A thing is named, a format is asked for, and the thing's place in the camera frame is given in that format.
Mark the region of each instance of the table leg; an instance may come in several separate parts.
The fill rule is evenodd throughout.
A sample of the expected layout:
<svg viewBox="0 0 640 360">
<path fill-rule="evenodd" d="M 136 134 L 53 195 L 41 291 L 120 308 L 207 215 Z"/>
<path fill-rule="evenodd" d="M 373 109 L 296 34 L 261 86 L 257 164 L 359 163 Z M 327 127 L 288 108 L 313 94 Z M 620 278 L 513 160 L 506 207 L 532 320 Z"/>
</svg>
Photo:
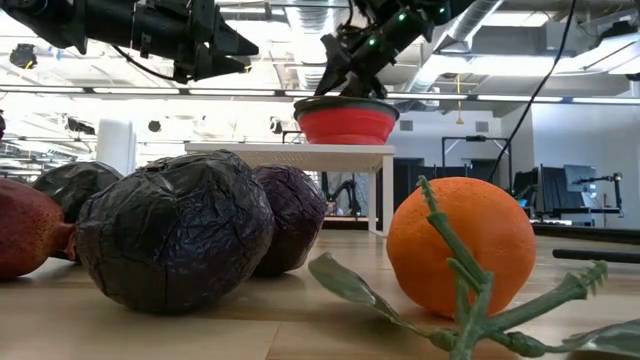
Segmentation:
<svg viewBox="0 0 640 360">
<path fill-rule="evenodd" d="M 367 205 L 369 212 L 369 231 L 377 232 L 376 224 L 378 222 L 378 203 L 376 202 L 376 173 L 369 172 L 369 198 L 367 199 Z"/>
<path fill-rule="evenodd" d="M 393 218 L 393 156 L 382 158 L 382 236 L 389 235 Z"/>
</svg>

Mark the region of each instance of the white table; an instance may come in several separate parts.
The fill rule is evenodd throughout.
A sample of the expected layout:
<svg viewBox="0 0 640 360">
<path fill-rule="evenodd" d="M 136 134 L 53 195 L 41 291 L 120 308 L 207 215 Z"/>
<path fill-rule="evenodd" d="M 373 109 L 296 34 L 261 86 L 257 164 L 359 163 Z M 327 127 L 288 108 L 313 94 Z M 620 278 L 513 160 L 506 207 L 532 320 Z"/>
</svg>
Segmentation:
<svg viewBox="0 0 640 360">
<path fill-rule="evenodd" d="M 249 166 L 292 165 L 308 171 L 359 172 L 369 174 L 369 231 L 389 234 L 393 216 L 393 146 L 223 144 L 189 143 L 187 153 L 226 149 L 238 154 Z M 382 233 L 376 230 L 376 173 L 382 169 Z"/>
</svg>

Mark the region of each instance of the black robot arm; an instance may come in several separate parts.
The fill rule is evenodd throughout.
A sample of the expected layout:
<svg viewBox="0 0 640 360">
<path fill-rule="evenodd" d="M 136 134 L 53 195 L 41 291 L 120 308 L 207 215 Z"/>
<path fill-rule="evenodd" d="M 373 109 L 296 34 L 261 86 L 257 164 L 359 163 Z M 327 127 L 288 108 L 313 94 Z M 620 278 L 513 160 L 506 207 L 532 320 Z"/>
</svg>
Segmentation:
<svg viewBox="0 0 640 360">
<path fill-rule="evenodd" d="M 87 40 L 174 60 L 173 80 L 186 83 L 244 72 L 229 56 L 257 55 L 230 28 L 213 0 L 0 0 L 0 7 L 51 45 L 87 52 Z"/>
<path fill-rule="evenodd" d="M 350 24 L 352 16 L 336 34 L 322 37 L 327 66 L 315 95 L 325 95 L 343 85 L 340 95 L 386 97 L 377 74 L 415 39 L 431 42 L 433 29 L 464 12 L 474 0 L 350 0 L 367 19 L 368 26 Z"/>
</svg>

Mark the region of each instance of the computer monitor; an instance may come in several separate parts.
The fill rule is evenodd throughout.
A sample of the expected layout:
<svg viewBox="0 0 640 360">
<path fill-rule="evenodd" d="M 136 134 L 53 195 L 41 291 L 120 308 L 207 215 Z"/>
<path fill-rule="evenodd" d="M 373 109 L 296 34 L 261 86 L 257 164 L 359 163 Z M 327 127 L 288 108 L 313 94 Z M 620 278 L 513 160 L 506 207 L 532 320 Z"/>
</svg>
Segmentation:
<svg viewBox="0 0 640 360">
<path fill-rule="evenodd" d="M 595 193 L 598 190 L 595 182 L 584 182 L 597 176 L 593 166 L 565 165 L 564 171 L 567 176 L 567 191 Z"/>
</svg>

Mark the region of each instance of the white cylinder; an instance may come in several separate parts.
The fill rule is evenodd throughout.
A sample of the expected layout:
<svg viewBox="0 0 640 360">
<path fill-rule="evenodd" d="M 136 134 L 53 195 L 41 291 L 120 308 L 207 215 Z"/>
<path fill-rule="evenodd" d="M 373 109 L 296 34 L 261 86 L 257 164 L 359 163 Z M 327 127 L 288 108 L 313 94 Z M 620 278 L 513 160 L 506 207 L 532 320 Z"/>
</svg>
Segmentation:
<svg viewBox="0 0 640 360">
<path fill-rule="evenodd" d="M 137 138 L 129 120 L 101 119 L 96 160 L 129 175 L 136 169 Z"/>
</svg>

